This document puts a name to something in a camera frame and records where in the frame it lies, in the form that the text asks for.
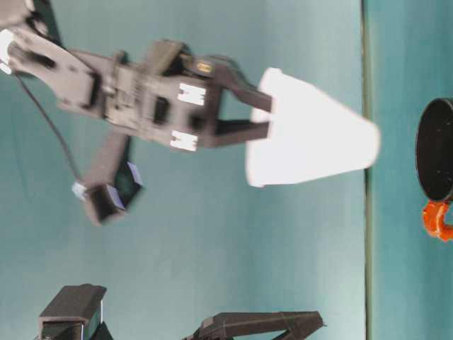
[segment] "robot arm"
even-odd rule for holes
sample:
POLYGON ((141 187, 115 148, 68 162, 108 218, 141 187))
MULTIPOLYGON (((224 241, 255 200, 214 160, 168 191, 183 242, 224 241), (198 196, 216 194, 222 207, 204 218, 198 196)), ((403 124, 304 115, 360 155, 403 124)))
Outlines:
POLYGON ((0 69, 43 81, 64 111, 111 124, 88 175, 73 187, 95 225, 124 215, 142 187, 129 161, 131 137, 194 152, 268 134, 268 122, 219 119, 224 90, 261 110, 272 106, 232 59, 198 57, 171 40, 156 41, 143 63, 127 62, 123 51, 102 57, 67 50, 49 1, 2 0, 0 69))

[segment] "teal wall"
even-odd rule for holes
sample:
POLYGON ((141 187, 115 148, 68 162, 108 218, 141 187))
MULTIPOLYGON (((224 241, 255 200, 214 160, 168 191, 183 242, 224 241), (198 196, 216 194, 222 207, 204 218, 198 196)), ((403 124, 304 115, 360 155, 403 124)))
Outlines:
MULTIPOLYGON (((357 1, 54 3, 66 46, 138 61, 152 40, 183 40, 235 57, 255 83, 281 67, 362 110, 357 1)), ((29 84, 86 168, 107 127, 29 84)), ((244 146, 184 154, 137 141, 147 190, 126 219, 95 228, 32 103, 13 79, 0 89, 0 339, 32 339, 50 298, 86 282, 108 287, 115 339, 180 339, 204 317, 246 310, 320 310, 328 327, 313 339, 364 339, 362 172, 260 190, 246 183, 244 146)), ((224 112, 249 109, 229 97, 224 112)))
POLYGON ((382 129, 370 174, 370 339, 451 339, 453 248, 431 239, 415 172, 424 107, 453 94, 453 3, 366 0, 368 112, 382 129))

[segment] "mug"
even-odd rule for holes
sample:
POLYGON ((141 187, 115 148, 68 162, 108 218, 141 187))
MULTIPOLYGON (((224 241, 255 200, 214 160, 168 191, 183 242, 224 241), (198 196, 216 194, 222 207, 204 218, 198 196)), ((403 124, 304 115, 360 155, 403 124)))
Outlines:
POLYGON ((453 98, 437 98, 422 114, 415 146, 418 180, 429 202, 423 209, 428 234, 453 239, 445 215, 453 201, 453 98))

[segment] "black plastic bracket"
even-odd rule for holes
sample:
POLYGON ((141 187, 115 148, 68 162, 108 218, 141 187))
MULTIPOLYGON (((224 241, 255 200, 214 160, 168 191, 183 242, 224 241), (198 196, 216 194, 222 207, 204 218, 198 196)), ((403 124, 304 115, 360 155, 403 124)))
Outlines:
POLYGON ((274 340, 302 340, 323 326, 318 312, 221 313, 202 322, 184 340, 230 340, 236 336, 283 331, 274 340))
POLYGON ((131 143, 130 136, 110 131, 84 182, 75 185, 94 225, 124 215, 142 189, 142 177, 130 161, 131 143))

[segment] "teal surface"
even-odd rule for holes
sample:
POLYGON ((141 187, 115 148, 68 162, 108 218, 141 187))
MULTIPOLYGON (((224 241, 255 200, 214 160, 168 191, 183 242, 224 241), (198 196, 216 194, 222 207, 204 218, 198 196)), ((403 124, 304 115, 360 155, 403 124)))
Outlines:
POLYGON ((414 147, 424 107, 453 94, 453 3, 365 5, 367 102, 383 141, 370 178, 369 338, 451 339, 453 248, 423 229, 414 147))
MULTIPOLYGON (((361 112, 356 1, 54 3, 66 46, 139 61, 152 40, 183 40, 234 57, 255 83, 281 67, 361 112)), ((58 111, 28 83, 86 168, 105 124, 58 111)), ((279 310, 319 310, 328 327, 314 340, 365 338, 362 172, 259 190, 243 145, 184 154, 137 141, 147 190, 126 219, 96 228, 32 103, 13 79, 0 76, 0 89, 0 339, 32 339, 57 291, 86 282, 108 287, 115 339, 181 339, 221 311, 279 310)), ((249 108, 229 97, 224 112, 249 108)))

